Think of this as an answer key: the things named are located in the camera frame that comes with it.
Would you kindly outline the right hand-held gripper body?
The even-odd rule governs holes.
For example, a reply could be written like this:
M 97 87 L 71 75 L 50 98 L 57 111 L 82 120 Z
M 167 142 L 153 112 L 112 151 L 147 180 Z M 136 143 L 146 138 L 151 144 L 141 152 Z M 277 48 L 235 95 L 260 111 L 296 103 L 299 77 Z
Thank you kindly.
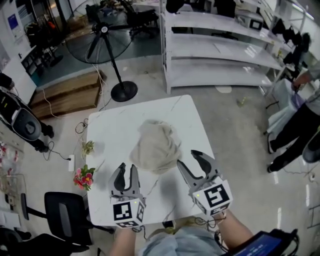
M 218 175 L 192 192 L 191 198 L 206 216 L 227 210 L 233 201 L 228 181 Z

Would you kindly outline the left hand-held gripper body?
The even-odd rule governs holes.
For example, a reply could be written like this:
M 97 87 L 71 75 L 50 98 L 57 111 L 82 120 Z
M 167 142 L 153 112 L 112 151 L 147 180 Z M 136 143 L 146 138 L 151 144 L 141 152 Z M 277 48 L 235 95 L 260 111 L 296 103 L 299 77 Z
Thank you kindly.
M 110 202 L 113 222 L 119 228 L 137 228 L 143 225 L 146 204 L 141 194 L 125 194 L 112 190 Z

